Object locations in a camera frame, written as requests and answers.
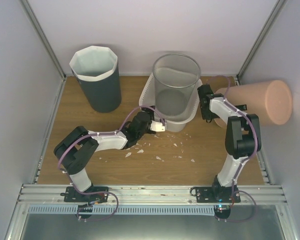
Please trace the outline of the white plastic basin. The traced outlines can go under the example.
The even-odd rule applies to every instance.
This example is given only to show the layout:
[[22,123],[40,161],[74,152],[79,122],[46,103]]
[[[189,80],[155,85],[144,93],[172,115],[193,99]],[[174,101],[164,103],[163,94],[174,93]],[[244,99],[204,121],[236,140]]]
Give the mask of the white plastic basin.
[[179,116],[171,117],[161,113],[155,106],[155,79],[153,73],[151,73],[142,90],[138,103],[140,106],[154,106],[159,112],[154,114],[155,120],[158,121],[160,118],[163,118],[166,121],[165,128],[167,131],[180,132],[185,128],[186,124],[192,121],[196,116],[200,102],[197,89],[202,86],[202,84],[203,83],[200,79],[195,84],[185,111]]

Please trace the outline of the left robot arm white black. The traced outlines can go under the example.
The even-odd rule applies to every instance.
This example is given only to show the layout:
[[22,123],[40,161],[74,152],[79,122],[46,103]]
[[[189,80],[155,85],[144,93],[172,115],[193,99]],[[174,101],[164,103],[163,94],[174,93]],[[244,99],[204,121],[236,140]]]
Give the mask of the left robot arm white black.
[[95,152],[104,150],[125,150],[137,144],[145,134],[154,134],[155,122],[153,107],[142,107],[131,121],[111,132],[88,131],[83,126],[76,127],[53,150],[58,159],[57,167],[63,171],[73,188],[81,195],[90,195],[94,191],[88,177],[86,165]]

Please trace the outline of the salmon pink plastic bin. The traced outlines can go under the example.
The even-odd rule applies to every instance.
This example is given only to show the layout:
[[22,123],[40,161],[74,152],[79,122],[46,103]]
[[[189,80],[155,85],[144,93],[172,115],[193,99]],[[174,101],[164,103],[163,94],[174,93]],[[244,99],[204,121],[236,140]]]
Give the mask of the salmon pink plastic bin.
[[247,114],[256,114],[261,126],[284,125],[293,112],[293,96],[282,80],[225,87],[216,91],[227,94],[227,100],[234,106],[247,105]]

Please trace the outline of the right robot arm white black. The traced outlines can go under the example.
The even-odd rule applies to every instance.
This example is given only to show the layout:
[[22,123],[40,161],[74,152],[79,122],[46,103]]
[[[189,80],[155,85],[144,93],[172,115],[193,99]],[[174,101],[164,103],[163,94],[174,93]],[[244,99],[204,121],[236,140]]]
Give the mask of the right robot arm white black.
[[198,87],[197,94],[202,119],[209,123],[219,118],[226,123],[227,157],[208,190],[214,201],[225,203],[234,197],[245,164],[261,149],[259,117],[232,105],[223,94],[213,93],[208,84]]

